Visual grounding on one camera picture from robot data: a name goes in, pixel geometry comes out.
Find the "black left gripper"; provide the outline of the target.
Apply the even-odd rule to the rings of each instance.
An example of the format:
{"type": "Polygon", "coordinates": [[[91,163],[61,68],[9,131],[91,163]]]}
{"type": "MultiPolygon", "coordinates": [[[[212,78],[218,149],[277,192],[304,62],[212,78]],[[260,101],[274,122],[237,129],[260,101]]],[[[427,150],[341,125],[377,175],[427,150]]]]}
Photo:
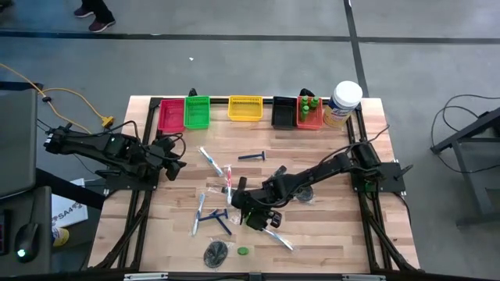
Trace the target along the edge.
{"type": "Polygon", "coordinates": [[[175,143],[169,137],[154,140],[146,146],[146,162],[152,166],[165,166],[166,177],[169,181],[174,181],[180,171],[187,163],[171,150],[175,143]]]}

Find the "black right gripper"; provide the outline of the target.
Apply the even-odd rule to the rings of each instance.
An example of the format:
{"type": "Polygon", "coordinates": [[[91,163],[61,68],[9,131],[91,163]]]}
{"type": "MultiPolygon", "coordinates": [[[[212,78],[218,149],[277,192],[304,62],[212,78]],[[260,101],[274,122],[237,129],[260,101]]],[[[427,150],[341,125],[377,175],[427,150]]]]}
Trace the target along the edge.
{"type": "Polygon", "coordinates": [[[259,209],[274,208],[281,203],[281,187],[271,181],[261,189],[245,191],[236,190],[231,198],[231,205],[243,212],[251,212],[245,219],[245,224],[254,230],[263,230],[267,227],[267,217],[259,209]]]}

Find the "black round item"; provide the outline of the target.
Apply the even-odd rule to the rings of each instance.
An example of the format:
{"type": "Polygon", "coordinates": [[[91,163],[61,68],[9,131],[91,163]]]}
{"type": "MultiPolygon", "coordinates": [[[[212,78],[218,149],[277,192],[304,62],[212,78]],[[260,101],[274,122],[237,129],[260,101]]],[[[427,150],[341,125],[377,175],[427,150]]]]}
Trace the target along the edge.
{"type": "Polygon", "coordinates": [[[305,186],[298,189],[294,198],[300,202],[310,202],[314,197],[313,189],[311,186],[305,186]]]}
{"type": "Polygon", "coordinates": [[[212,240],[203,254],[203,261],[208,268],[217,269],[226,260],[231,244],[222,240],[212,240]]]}

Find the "green plastic basket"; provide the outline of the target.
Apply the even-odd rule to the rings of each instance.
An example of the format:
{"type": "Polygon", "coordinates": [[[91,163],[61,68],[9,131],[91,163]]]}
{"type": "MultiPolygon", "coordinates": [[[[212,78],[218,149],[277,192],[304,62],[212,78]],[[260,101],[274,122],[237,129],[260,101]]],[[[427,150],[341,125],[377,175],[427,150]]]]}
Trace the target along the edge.
{"type": "Polygon", "coordinates": [[[210,97],[186,97],[184,99],[184,126],[190,130],[207,129],[209,122],[210,97]]]}

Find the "yellow plastic basket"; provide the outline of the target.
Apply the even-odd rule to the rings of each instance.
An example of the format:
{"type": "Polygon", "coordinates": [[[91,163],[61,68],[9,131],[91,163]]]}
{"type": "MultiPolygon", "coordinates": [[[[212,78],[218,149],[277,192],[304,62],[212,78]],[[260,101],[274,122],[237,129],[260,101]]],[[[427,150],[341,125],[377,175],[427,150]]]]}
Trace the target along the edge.
{"type": "Polygon", "coordinates": [[[257,122],[263,117],[263,97],[231,95],[227,115],[231,121],[257,122]]]}

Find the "black rig strut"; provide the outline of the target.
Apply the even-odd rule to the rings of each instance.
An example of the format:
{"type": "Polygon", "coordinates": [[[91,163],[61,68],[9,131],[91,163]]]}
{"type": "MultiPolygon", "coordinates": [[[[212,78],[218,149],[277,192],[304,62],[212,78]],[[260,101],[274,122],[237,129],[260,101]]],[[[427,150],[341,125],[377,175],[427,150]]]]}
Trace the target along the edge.
{"type": "Polygon", "coordinates": [[[52,193],[88,207],[101,210],[105,196],[92,190],[77,186],[67,180],[54,176],[42,169],[36,168],[36,187],[51,187],[52,193]]]}

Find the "white printed box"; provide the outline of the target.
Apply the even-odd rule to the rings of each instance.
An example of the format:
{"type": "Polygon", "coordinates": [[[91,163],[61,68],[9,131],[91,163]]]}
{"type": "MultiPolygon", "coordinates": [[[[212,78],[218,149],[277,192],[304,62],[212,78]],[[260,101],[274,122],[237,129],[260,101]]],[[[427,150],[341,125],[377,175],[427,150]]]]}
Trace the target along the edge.
{"type": "Polygon", "coordinates": [[[65,228],[88,219],[88,207],[52,194],[52,226],[65,228]]]}

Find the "dark grey side desk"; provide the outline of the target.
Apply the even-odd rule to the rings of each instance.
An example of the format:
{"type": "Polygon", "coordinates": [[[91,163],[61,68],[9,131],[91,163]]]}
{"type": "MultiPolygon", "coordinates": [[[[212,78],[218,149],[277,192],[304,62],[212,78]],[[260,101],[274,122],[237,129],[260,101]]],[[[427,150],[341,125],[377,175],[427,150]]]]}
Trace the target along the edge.
{"type": "Polygon", "coordinates": [[[40,187],[0,200],[0,278],[45,274],[51,271],[51,191],[40,187]],[[19,260],[16,234],[27,224],[37,224],[32,248],[34,258],[19,260]]]}

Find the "Lysol wipes canister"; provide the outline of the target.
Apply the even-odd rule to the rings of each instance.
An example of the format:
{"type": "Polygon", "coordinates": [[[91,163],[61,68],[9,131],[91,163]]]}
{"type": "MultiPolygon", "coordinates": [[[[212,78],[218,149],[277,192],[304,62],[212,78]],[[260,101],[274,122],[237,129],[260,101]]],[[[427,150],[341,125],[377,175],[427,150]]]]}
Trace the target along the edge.
{"type": "Polygon", "coordinates": [[[350,80],[341,81],[323,110],[323,121],[332,127],[343,126],[363,98],[363,89],[350,80]]]}

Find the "grey computer monitor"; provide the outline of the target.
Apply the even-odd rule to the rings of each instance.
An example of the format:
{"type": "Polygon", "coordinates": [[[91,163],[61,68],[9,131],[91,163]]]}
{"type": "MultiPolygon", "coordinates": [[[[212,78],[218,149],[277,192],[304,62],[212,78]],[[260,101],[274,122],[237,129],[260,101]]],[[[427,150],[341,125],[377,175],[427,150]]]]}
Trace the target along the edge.
{"type": "Polygon", "coordinates": [[[37,104],[31,86],[0,81],[0,198],[35,185],[37,104]]]}

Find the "person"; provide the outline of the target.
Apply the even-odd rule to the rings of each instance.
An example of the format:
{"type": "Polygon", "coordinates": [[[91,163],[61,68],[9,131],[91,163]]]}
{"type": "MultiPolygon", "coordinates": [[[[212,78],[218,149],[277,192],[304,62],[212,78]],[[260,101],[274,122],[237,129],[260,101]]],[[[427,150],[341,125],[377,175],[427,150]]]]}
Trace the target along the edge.
{"type": "Polygon", "coordinates": [[[89,31],[98,33],[116,23],[113,13],[110,11],[104,0],[81,0],[81,6],[73,11],[77,18],[95,16],[94,21],[89,26],[89,31]]]}

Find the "black computer mouse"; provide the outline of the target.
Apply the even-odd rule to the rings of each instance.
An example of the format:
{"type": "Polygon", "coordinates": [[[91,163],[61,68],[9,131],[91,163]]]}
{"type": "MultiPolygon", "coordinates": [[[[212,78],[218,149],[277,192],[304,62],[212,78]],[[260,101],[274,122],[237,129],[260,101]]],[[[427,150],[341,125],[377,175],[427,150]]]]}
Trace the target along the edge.
{"type": "Polygon", "coordinates": [[[38,227],[38,223],[29,222],[22,225],[17,231],[14,249],[18,262],[28,263],[37,257],[39,251],[38,227]]]}

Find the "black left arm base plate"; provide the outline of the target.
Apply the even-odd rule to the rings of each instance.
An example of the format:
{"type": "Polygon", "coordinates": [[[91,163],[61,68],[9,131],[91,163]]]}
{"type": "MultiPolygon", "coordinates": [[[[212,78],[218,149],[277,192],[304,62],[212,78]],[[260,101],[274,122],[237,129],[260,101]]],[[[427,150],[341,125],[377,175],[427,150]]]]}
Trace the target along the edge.
{"type": "Polygon", "coordinates": [[[105,180],[105,188],[110,190],[153,191],[159,181],[157,171],[147,173],[145,178],[128,176],[119,169],[96,170],[95,173],[105,180]]]}

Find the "black front rail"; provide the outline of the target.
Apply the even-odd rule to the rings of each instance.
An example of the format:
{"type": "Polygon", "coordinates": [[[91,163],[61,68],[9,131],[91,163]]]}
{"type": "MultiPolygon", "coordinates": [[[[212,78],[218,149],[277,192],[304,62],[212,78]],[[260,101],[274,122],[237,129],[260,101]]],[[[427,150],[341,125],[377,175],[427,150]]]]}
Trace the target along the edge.
{"type": "MultiPolygon", "coordinates": [[[[123,281],[125,274],[140,273],[125,269],[92,269],[79,272],[59,272],[27,276],[2,277],[0,281],[123,281]]],[[[355,273],[222,273],[222,272],[166,272],[163,281],[341,281],[344,274],[355,273]]],[[[425,272],[377,271],[387,281],[500,281],[465,276],[447,276],[425,272]]]]}

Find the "black desk frame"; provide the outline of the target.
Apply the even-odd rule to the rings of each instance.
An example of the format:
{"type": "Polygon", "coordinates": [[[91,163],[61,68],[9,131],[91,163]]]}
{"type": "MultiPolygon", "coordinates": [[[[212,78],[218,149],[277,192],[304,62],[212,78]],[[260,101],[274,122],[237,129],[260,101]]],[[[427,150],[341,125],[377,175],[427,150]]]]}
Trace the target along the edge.
{"type": "Polygon", "coordinates": [[[473,196],[477,214],[456,221],[458,227],[500,222],[500,108],[480,115],[430,150],[436,156],[452,149],[473,196]]]}

